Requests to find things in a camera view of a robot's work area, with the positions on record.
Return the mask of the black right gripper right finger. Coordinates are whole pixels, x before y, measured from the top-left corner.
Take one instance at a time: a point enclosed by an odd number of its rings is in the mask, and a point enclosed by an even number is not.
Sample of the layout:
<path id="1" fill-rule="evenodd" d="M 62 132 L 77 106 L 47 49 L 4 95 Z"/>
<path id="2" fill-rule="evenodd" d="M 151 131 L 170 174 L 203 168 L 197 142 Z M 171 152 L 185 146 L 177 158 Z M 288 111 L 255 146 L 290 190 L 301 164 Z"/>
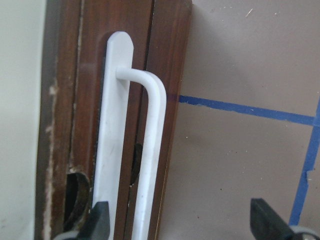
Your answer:
<path id="1" fill-rule="evenodd" d="M 250 230 L 256 240 L 292 240 L 295 235 L 262 198 L 250 200 Z"/>

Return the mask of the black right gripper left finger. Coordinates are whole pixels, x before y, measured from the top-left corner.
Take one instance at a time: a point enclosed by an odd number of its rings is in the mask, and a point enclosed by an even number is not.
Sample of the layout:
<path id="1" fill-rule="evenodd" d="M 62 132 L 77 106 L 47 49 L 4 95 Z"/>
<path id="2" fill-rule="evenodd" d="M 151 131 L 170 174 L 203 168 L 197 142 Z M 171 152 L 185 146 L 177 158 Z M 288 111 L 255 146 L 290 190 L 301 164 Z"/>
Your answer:
<path id="1" fill-rule="evenodd" d="M 108 201 L 98 201 L 75 237 L 76 240 L 108 240 L 110 237 Z"/>

